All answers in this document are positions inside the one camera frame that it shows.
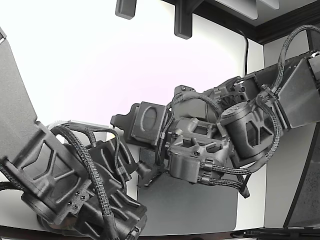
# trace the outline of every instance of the wall mount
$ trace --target wall mount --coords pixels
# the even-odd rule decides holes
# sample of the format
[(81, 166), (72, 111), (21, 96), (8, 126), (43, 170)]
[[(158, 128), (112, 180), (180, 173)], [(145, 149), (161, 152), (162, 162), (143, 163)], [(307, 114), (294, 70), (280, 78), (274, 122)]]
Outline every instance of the wall mount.
[[(261, 45), (287, 36), (298, 26), (305, 24), (317, 25), (320, 23), (320, 1), (314, 1), (258, 26), (251, 25), (243, 19), (211, 4), (209, 0), (162, 1), (175, 6), (174, 34), (183, 39), (192, 37), (193, 14), (236, 33), (239, 33), (240, 30), (248, 39)], [(136, 5), (137, 0), (117, 0), (115, 14), (125, 19), (132, 19), (136, 13)]]
[[(193, 12), (204, 0), (176, 0), (174, 34), (183, 39), (192, 37)], [(115, 15), (132, 19), (136, 14), (137, 0), (117, 0)]]

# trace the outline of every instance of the screw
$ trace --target screw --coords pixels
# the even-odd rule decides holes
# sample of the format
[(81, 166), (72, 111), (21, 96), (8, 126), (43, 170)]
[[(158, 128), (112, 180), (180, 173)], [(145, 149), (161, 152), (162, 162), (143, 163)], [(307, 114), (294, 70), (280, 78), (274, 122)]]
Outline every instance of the screw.
[(196, 157), (199, 157), (200, 156), (200, 152), (199, 151), (194, 151), (193, 153)]

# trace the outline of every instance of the gray 3d-printed part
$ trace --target gray 3d-printed part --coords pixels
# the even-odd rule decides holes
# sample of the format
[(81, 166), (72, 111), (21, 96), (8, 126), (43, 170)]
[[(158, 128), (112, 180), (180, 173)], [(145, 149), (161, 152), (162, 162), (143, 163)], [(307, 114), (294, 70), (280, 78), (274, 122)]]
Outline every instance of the gray 3d-printed part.
[(16, 159), (38, 131), (36, 112), (8, 40), (0, 43), (0, 159)]
[(134, 120), (131, 137), (140, 142), (155, 146), (166, 115), (166, 107), (159, 104), (142, 102)]
[(290, 128), (298, 128), (320, 121), (320, 95), (312, 70), (302, 59), (288, 69), (289, 76), (278, 93), (280, 107)]
[(225, 166), (230, 143), (226, 139), (215, 139), (214, 123), (196, 118), (182, 117), (170, 128), (171, 143), (168, 148), (171, 176), (190, 183), (200, 182), (199, 177), (220, 179), (221, 174), (212, 171), (212, 165)]

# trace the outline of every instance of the black cable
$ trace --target black cable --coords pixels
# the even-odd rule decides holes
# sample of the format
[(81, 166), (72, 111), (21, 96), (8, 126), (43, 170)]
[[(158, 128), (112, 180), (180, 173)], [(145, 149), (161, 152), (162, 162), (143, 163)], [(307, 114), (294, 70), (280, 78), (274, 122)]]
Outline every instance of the black cable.
[(76, 150), (79, 158), (84, 163), (84, 166), (89, 173), (89, 177), (94, 185), (98, 202), (102, 210), (102, 217), (105, 224), (104, 229), (106, 231), (106, 234), (107, 236), (110, 236), (111, 239), (118, 240), (119, 235), (116, 229), (115, 218), (111, 210), (105, 186), (88, 150), (84, 147), (81, 141), (70, 131), (70, 129), (64, 126), (55, 126), (53, 129), (51, 129), (51, 132), (54, 135), (61, 135), (62, 137), (64, 137)]
[(237, 29), (239, 33), (244, 37), (245, 40), (245, 52), (244, 52), (244, 75), (248, 73), (248, 53), (249, 53), (249, 40), (243, 31)]
[(126, 175), (129, 175), (129, 174), (128, 174), (127, 170), (123, 167), (123, 163), (122, 162), (121, 162), (121, 164), (122, 164), (121, 171), (123, 173), (120, 172), (118, 161), (119, 161), (119, 163), (121, 161), (119, 159), (119, 150), (120, 150), (121, 141), (120, 141), (120, 137), (119, 137), (118, 133), (114, 129), (111, 129), (111, 128), (98, 128), (98, 129), (95, 129), (95, 128), (85, 127), (83, 130), (81, 130), (81, 129), (78, 129), (78, 128), (77, 129), (73, 128), (72, 124), (70, 124), (70, 123), (63, 123), (63, 124), (61, 124), (61, 126), (69, 128), (72, 131), (76, 131), (76, 132), (80, 132), (80, 133), (85, 134), (89, 138), (91, 144), (95, 143), (97, 141), (94, 132), (112, 133), (115, 136), (116, 147), (115, 147), (115, 151), (114, 151), (114, 166), (116, 168), (116, 172), (118, 173), (118, 175), (119, 175), (119, 177), (121, 179), (122, 191), (125, 194), (127, 194), (128, 187), (127, 187), (126, 181), (125, 181), (124, 177), (122, 176), (122, 174), (126, 174)]
[(317, 26), (313, 26), (313, 25), (303, 25), (300, 26), (298, 28), (296, 28), (285, 40), (281, 52), (280, 52), (280, 56), (278, 59), (278, 75), (276, 77), (276, 80), (274, 81), (274, 83), (271, 86), (271, 91), (273, 93), (276, 93), (276, 91), (279, 89), (283, 76), (284, 76), (284, 71), (285, 71), (285, 64), (286, 64), (286, 56), (287, 56), (287, 51), (288, 48), (291, 44), (291, 42), (293, 41), (293, 39), (297, 36), (297, 34), (299, 34), (300, 32), (304, 31), (304, 30), (311, 30), (311, 31), (315, 31), (317, 33), (320, 33), (320, 28)]
[(160, 155), (161, 155), (161, 150), (162, 150), (162, 147), (163, 147), (163, 144), (164, 144), (164, 139), (165, 139), (164, 135), (167, 134), (168, 128), (170, 127), (170, 125), (174, 121), (174, 118), (175, 118), (174, 105), (182, 102), (183, 99), (182, 99), (181, 96), (182, 96), (182, 93), (178, 93), (177, 95), (175, 95), (173, 97), (171, 103), (166, 106), (168, 112), (170, 112), (169, 109), (171, 108), (171, 115), (170, 115), (170, 118), (167, 120), (166, 124), (164, 125), (163, 130), (161, 131), (162, 132), (162, 136), (160, 136), (159, 143), (156, 146), (155, 163), (158, 166), (161, 166), (163, 164), (163, 160), (160, 159)]
[(69, 128), (72, 131), (85, 134), (89, 139), (91, 145), (97, 141), (94, 132), (91, 131), (88, 127), (85, 127), (84, 129), (73, 129), (73, 128), (70, 128), (70, 123), (63, 123), (61, 124), (61, 126)]
[(28, 189), (25, 188), (19, 180), (17, 180), (14, 176), (12, 176), (1, 164), (0, 164), (0, 172), (19, 190), (27, 192)]
[(115, 150), (114, 150), (114, 165), (115, 165), (115, 169), (118, 173), (118, 175), (120, 176), (120, 179), (121, 179), (121, 183), (122, 183), (122, 186), (123, 186), (123, 192), (125, 194), (127, 194), (127, 191), (128, 191), (128, 187), (127, 187), (127, 183), (123, 177), (122, 174), (126, 174), (128, 175), (128, 172), (127, 170), (124, 168), (124, 167), (121, 167), (121, 170), (122, 172), (120, 172), (120, 168), (119, 168), (119, 164), (118, 164), (118, 161), (120, 162), (121, 160), (119, 159), (119, 150), (120, 150), (120, 137), (119, 137), (119, 134), (116, 132), (116, 130), (114, 129), (111, 129), (111, 128), (90, 128), (91, 131), (93, 132), (100, 132), (100, 133), (111, 133), (114, 135), (115, 137)]
[(15, 185), (10, 181), (2, 181), (0, 182), (0, 192), (3, 190), (19, 190), (15, 187)]

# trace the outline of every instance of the black cable sleeve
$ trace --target black cable sleeve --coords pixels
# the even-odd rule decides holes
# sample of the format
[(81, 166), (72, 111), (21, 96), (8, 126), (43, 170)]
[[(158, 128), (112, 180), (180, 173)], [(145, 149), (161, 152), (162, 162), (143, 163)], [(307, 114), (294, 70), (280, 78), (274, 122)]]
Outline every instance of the black cable sleeve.
[(84, 166), (89, 173), (89, 177), (94, 185), (98, 202), (102, 210), (103, 220), (105, 221), (104, 223), (106, 226), (108, 226), (104, 228), (104, 232), (111, 239), (119, 239), (118, 231), (115, 224), (110, 224), (110, 222), (112, 222), (112, 220), (110, 219), (113, 218), (114, 221), (114, 215), (111, 210), (104, 183), (88, 150), (85, 148), (82, 142), (70, 131), (70, 129), (64, 126), (55, 126), (53, 129), (51, 129), (51, 132), (54, 135), (61, 135), (69, 142), (69, 144), (71, 144), (75, 148), (79, 158), (84, 163)]
[(19, 190), (16, 186), (10, 181), (0, 182), (0, 192), (3, 190)]
[(61, 126), (69, 128), (72, 131), (76, 131), (76, 132), (85, 134), (86, 137), (89, 139), (91, 145), (97, 141), (94, 132), (92, 130), (90, 130), (88, 127), (85, 127), (83, 130), (73, 129), (70, 126), (70, 123), (63, 123), (63, 124), (61, 124)]
[[(121, 161), (119, 159), (119, 151), (120, 151), (120, 143), (121, 143), (119, 134), (117, 133), (116, 130), (111, 129), (111, 128), (90, 128), (90, 130), (93, 131), (93, 132), (111, 133), (111, 134), (114, 135), (115, 142), (116, 142), (116, 146), (115, 146), (115, 150), (114, 150), (114, 165), (115, 165), (116, 172), (120, 176), (120, 179), (121, 179), (121, 183), (122, 183), (122, 187), (123, 187), (122, 191), (125, 194), (127, 194), (128, 187), (127, 187), (126, 181), (125, 181), (122, 173), (119, 170), (119, 164), (118, 164), (118, 161), (119, 162)], [(129, 175), (125, 168), (123, 168), (122, 170), (124, 171), (124, 174)]]
[(18, 181), (15, 177), (13, 177), (1, 164), (0, 164), (0, 172), (19, 190), (27, 192), (28, 190)]
[(300, 26), (298, 28), (296, 28), (285, 40), (281, 52), (280, 52), (280, 56), (278, 59), (278, 75), (276, 77), (276, 80), (274, 81), (274, 83), (271, 86), (271, 91), (273, 93), (276, 93), (276, 91), (279, 89), (283, 76), (284, 76), (284, 71), (285, 71), (285, 64), (286, 64), (286, 56), (287, 56), (287, 51), (288, 48), (291, 44), (291, 42), (293, 41), (293, 39), (302, 31), (305, 30), (311, 30), (311, 31), (315, 31), (317, 33), (320, 33), (320, 28), (317, 26), (313, 26), (313, 25), (303, 25)]
[(265, 155), (266, 159), (269, 160), (275, 153), (275, 151), (278, 148), (279, 142), (280, 142), (280, 136), (281, 136), (281, 124), (276, 117), (276, 114), (268, 107), (262, 100), (262, 97), (258, 95), (255, 100), (256, 104), (258, 105), (259, 108), (263, 110), (264, 113), (266, 113), (269, 118), (272, 120), (273, 124), (273, 139), (272, 139), (272, 144), (270, 150), (267, 152)]

